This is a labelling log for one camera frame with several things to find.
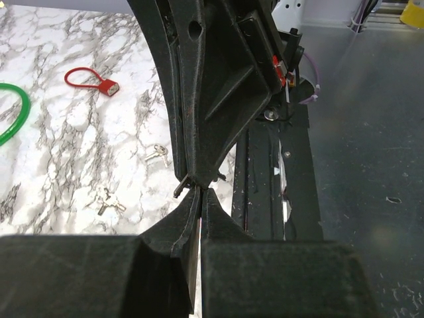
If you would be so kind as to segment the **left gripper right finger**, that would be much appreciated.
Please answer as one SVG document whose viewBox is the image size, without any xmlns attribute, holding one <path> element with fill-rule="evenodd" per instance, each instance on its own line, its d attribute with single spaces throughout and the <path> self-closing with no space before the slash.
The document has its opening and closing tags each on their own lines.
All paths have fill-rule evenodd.
<svg viewBox="0 0 424 318">
<path fill-rule="evenodd" d="M 204 317 L 377 317 L 355 251 L 337 242 L 257 240 L 203 194 Z"/>
</svg>

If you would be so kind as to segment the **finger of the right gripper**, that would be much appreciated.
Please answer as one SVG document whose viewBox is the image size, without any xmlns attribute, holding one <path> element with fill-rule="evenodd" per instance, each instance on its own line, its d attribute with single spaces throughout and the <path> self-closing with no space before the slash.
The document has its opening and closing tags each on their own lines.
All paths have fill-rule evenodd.
<svg viewBox="0 0 424 318">
<path fill-rule="evenodd" d="M 248 124 L 282 90 L 275 1 L 177 1 L 187 176 L 208 187 Z"/>
<path fill-rule="evenodd" d="M 195 181 L 195 1 L 129 1 L 152 53 L 168 112 L 174 171 Z"/>
</svg>

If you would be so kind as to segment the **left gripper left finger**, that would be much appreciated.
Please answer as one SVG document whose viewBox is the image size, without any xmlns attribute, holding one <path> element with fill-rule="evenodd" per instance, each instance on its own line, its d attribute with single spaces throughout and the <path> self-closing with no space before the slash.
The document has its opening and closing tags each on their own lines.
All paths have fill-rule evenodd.
<svg viewBox="0 0 424 318">
<path fill-rule="evenodd" d="M 140 235 L 1 238 L 2 317 L 188 317 L 201 191 Z"/>
</svg>

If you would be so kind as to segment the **small dark key set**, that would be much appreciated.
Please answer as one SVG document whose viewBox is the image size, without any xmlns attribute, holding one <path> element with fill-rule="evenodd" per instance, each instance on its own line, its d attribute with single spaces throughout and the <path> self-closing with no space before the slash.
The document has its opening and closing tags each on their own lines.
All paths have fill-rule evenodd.
<svg viewBox="0 0 424 318">
<path fill-rule="evenodd" d="M 189 172 L 186 168 L 178 169 L 175 173 L 179 184 L 176 186 L 173 196 L 175 198 L 182 194 L 185 188 L 199 188 L 202 191 L 211 189 L 211 184 L 219 180 L 226 181 L 227 177 L 218 170 L 206 170 L 204 172 Z"/>
</svg>

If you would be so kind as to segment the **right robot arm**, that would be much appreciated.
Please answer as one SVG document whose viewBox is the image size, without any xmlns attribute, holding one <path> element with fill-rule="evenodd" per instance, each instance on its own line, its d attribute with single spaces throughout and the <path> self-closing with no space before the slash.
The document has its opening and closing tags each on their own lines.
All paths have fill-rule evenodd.
<svg viewBox="0 0 424 318">
<path fill-rule="evenodd" d="M 202 187 L 303 56 L 303 1 L 130 1 L 154 59 L 180 188 Z"/>
</svg>

